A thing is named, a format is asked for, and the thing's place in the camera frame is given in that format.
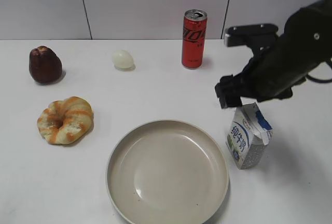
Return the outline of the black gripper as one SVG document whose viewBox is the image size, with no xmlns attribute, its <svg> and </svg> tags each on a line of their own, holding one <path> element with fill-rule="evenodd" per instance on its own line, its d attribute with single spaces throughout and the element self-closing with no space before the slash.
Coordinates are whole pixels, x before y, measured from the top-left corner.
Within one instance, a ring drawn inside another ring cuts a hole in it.
<svg viewBox="0 0 332 224">
<path fill-rule="evenodd" d="M 331 82 L 310 75 L 321 63 L 331 65 L 331 14 L 302 8 L 287 20 L 283 34 L 256 64 L 242 75 L 223 76 L 215 92 L 222 109 L 241 107 L 240 97 L 259 102 L 286 99 L 293 95 L 292 86 L 306 79 Z"/>
</svg>

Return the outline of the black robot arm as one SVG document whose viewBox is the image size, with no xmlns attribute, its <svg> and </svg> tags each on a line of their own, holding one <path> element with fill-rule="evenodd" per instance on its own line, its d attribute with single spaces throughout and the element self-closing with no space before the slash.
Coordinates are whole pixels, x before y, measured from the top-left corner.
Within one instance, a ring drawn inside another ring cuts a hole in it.
<svg viewBox="0 0 332 224">
<path fill-rule="evenodd" d="M 227 47 L 247 46 L 253 57 L 237 75 L 223 76 L 215 86 L 222 108 L 242 106 L 242 97 L 264 102 L 292 97 L 292 87 L 306 80 L 331 83 L 310 72 L 321 63 L 331 66 L 331 0 L 300 8 L 286 21 L 284 32 L 270 23 L 231 26 Z"/>
</svg>

